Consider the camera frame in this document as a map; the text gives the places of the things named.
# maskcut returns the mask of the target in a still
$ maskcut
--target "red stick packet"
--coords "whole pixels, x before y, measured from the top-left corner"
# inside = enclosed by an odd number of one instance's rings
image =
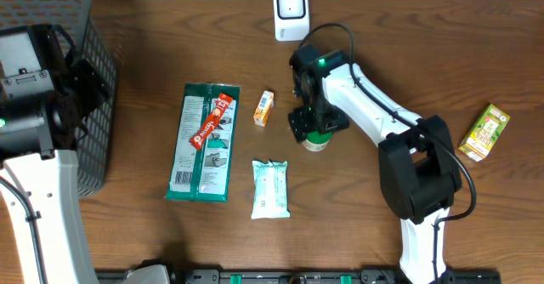
[[[210,133],[218,126],[221,117],[223,117],[225,110],[227,110],[231,102],[232,97],[223,93],[219,94],[219,98],[215,102],[215,108],[210,115],[208,115],[201,129],[198,130],[198,133],[189,139],[189,142],[196,148],[197,151],[202,149],[202,145],[204,145],[204,141],[208,135],[210,135]]]

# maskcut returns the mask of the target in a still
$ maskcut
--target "orange box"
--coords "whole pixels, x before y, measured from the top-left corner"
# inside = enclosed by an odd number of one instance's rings
[[[258,102],[255,114],[253,115],[253,121],[255,121],[256,125],[261,127],[266,126],[272,107],[274,107],[274,93],[264,91],[261,100]]]

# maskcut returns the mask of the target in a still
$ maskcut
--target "wooden table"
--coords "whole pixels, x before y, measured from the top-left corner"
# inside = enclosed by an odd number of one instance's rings
[[[490,103],[511,122],[488,159],[471,162],[479,194],[468,219],[446,225],[452,267],[497,268],[503,283],[544,277],[544,0],[310,0],[313,26],[355,33],[356,61],[392,99],[438,114],[454,144]],[[400,223],[383,200],[377,149],[354,124],[319,153],[295,145],[287,113],[296,43],[274,38],[272,0],[93,0],[93,18],[121,75],[110,171],[81,200],[93,263],[126,269],[163,256],[224,269],[348,269],[396,265]],[[313,39],[347,48],[339,30]],[[187,82],[241,87],[229,202],[167,202]],[[277,93],[269,125],[252,113]],[[251,220],[254,158],[289,161],[290,219]],[[468,205],[456,194],[453,213]],[[13,232],[0,205],[0,277],[21,282]]]

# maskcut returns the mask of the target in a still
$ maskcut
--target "gray plastic basket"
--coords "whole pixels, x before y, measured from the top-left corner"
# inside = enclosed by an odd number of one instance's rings
[[[116,68],[89,17],[90,9],[91,0],[0,0],[0,30],[33,24],[62,25],[114,92],[106,103],[83,119],[89,132],[77,147],[79,196],[95,194],[104,183],[117,87]],[[69,45],[61,36],[58,38],[66,54]],[[83,131],[78,129],[76,136],[83,136]]]

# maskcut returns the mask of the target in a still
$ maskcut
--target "juice box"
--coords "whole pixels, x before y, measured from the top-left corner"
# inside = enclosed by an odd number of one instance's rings
[[[483,160],[507,126],[510,116],[494,105],[485,109],[459,145],[459,150],[476,162]]]
[[[261,100],[258,102],[257,109],[253,115],[253,121],[256,125],[264,127],[269,120],[270,109],[274,106],[274,93],[264,91]]]

